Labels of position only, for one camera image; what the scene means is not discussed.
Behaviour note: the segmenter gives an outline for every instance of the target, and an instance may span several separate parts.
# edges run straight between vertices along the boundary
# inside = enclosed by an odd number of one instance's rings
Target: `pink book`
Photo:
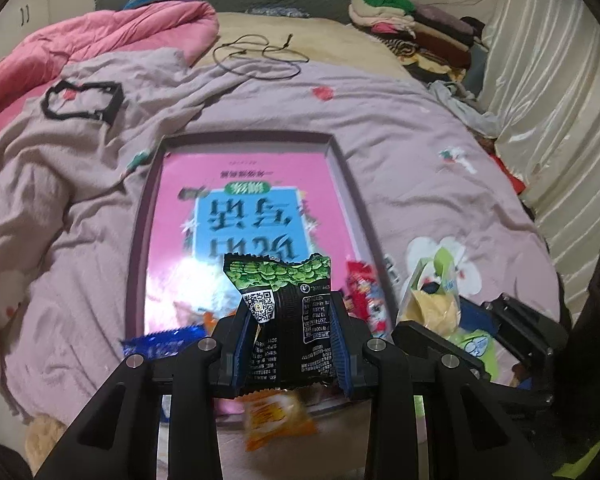
[[[149,244],[144,333],[227,316],[240,293],[225,253],[301,262],[331,257],[331,288],[355,260],[323,153],[171,153],[164,159]]]

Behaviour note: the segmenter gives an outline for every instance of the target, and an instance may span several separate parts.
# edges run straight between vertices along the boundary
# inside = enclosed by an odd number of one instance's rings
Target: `metal screw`
[[[126,358],[126,365],[129,368],[138,368],[142,363],[144,363],[144,357],[140,354],[133,354]]]
[[[198,341],[198,348],[200,348],[203,352],[209,352],[216,346],[218,346],[218,343],[212,337],[205,337],[204,339]]]
[[[453,354],[444,354],[440,360],[447,368],[458,368],[460,364],[460,359]]]
[[[369,348],[369,350],[372,350],[374,352],[379,352],[381,350],[384,350],[386,348],[386,341],[384,341],[383,339],[380,338],[373,338],[370,339],[369,341],[366,342],[366,346]]]

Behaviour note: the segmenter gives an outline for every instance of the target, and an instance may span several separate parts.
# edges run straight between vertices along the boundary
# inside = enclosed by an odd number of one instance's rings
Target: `qr code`
[[[242,297],[258,323],[266,323],[273,319],[276,312],[276,302],[273,299],[272,290],[247,292]]]

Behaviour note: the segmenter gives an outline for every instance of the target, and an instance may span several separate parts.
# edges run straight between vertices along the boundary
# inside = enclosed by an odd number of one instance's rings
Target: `pink blanket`
[[[218,35],[207,2],[161,2],[133,10],[99,10],[34,32],[0,62],[0,130],[42,95],[68,63],[114,50],[184,51],[192,65]]]

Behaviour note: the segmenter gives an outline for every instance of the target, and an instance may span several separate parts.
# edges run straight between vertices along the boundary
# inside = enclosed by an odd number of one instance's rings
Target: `white curtain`
[[[480,100],[579,312],[600,248],[600,25],[582,0],[499,0]]]

